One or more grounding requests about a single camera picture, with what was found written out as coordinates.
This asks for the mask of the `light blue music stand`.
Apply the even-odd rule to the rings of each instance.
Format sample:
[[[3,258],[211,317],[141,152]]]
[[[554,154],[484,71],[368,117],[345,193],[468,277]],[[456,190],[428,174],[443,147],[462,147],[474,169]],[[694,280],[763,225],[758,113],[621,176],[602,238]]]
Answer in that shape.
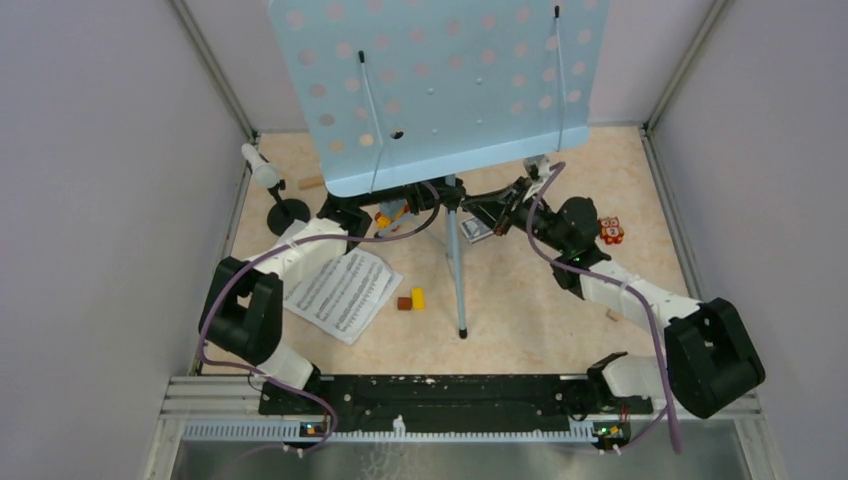
[[[273,1],[324,212],[586,142],[605,1]]]

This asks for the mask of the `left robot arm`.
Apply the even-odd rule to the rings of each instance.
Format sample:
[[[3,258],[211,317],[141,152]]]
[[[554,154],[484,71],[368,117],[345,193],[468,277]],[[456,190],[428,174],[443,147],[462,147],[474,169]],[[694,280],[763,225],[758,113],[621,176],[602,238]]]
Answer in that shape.
[[[440,209],[456,207],[465,196],[460,180],[433,179],[352,197],[327,196],[315,218],[281,244],[250,260],[224,258],[217,266],[198,330],[197,353],[211,343],[238,357],[236,367],[262,376],[282,389],[283,401],[297,413],[319,404],[319,368],[297,353],[283,338],[283,297],[287,286],[299,284],[328,262],[372,242],[372,219],[366,207],[403,200],[411,213],[429,212],[420,233]]]

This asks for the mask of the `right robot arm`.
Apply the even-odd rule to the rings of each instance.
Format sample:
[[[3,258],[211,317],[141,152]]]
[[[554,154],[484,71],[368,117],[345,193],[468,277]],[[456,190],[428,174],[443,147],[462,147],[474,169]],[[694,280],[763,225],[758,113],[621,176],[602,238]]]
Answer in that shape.
[[[460,205],[497,236],[521,229],[533,248],[557,252],[552,275],[563,290],[606,307],[651,335],[648,357],[616,353],[590,369],[589,404],[612,412],[628,397],[667,398],[706,419],[766,379],[764,365],[737,308],[672,293],[615,262],[597,245],[604,223],[592,199],[571,197],[554,210],[520,178]]]

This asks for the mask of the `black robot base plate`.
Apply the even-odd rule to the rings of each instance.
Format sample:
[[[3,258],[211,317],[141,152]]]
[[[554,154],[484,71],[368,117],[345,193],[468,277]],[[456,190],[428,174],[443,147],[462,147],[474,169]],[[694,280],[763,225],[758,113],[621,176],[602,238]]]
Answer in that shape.
[[[339,415],[337,430],[378,432],[402,419],[412,433],[559,432],[591,415],[653,413],[650,400],[616,398],[586,375],[333,375],[307,396],[263,387],[262,415]]]

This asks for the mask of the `sheet music page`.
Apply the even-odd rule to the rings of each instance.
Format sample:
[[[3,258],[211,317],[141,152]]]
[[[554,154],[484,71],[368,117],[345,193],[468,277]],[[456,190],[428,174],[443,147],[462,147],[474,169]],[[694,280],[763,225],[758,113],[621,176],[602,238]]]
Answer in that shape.
[[[328,219],[300,221],[275,243],[289,248],[257,264],[262,273],[283,281],[283,306],[337,340],[351,345],[368,327],[401,284],[403,276],[380,257],[343,240],[296,240],[322,234],[341,235]]]

